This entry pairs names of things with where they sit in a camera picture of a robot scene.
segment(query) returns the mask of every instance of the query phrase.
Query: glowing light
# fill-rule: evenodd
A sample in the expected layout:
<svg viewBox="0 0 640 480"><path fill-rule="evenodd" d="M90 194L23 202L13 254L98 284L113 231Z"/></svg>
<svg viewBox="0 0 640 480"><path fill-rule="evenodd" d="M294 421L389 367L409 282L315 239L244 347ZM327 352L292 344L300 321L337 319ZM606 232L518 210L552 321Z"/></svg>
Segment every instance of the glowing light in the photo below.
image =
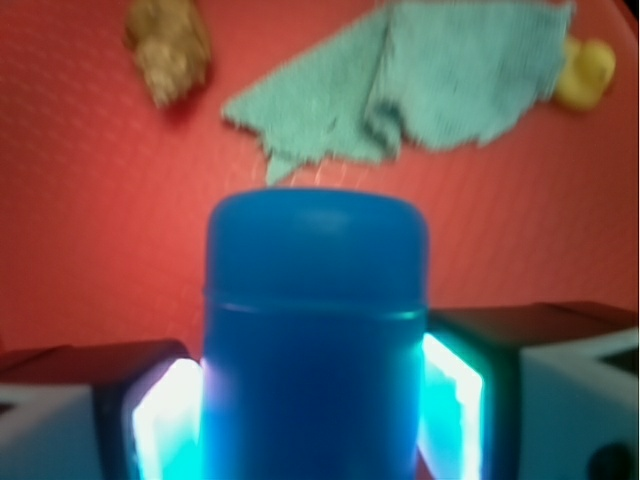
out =
<svg viewBox="0 0 640 480"><path fill-rule="evenodd" d="M479 480L484 381L433 335L426 334L420 450L436 479Z"/></svg>
<svg viewBox="0 0 640 480"><path fill-rule="evenodd" d="M141 479L199 478L202 369L176 360L133 410Z"/></svg>

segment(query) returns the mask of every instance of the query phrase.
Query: blue plastic container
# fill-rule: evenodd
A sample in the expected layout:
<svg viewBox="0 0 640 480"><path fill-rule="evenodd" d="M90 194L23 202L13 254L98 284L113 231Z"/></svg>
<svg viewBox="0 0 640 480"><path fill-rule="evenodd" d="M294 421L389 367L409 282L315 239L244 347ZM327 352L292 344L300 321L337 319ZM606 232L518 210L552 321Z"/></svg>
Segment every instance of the blue plastic container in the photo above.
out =
<svg viewBox="0 0 640 480"><path fill-rule="evenodd" d="M231 197L208 232L204 478L412 480L428 239L407 203Z"/></svg>

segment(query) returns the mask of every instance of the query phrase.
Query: brown plush toy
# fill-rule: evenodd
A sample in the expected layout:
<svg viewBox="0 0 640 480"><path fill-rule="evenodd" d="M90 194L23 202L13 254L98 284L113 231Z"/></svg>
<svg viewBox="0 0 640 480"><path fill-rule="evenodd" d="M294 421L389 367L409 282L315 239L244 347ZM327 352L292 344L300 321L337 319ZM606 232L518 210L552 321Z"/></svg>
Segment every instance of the brown plush toy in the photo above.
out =
<svg viewBox="0 0 640 480"><path fill-rule="evenodd" d="M158 107L206 81L211 46L194 0L134 0L124 43Z"/></svg>

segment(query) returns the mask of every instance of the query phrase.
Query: teal towel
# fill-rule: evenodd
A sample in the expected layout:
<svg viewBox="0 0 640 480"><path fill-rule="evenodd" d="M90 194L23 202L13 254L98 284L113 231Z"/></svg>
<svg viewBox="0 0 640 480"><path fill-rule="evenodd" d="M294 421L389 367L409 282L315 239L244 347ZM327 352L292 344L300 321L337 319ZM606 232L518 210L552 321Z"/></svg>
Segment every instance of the teal towel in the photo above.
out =
<svg viewBox="0 0 640 480"><path fill-rule="evenodd" d="M480 145L548 100L574 6L390 4L223 107L257 133L267 184L326 156L393 158L406 136L442 150Z"/></svg>

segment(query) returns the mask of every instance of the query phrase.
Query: yellow rubber duck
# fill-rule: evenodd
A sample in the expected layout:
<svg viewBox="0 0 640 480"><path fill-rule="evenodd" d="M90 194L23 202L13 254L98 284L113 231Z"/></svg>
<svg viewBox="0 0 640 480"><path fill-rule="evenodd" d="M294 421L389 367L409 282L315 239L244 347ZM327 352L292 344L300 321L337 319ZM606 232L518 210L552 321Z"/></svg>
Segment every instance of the yellow rubber duck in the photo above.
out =
<svg viewBox="0 0 640 480"><path fill-rule="evenodd" d="M594 108L613 79L616 56L600 40L584 43L567 35L564 43L566 62L554 92L554 99L572 110Z"/></svg>

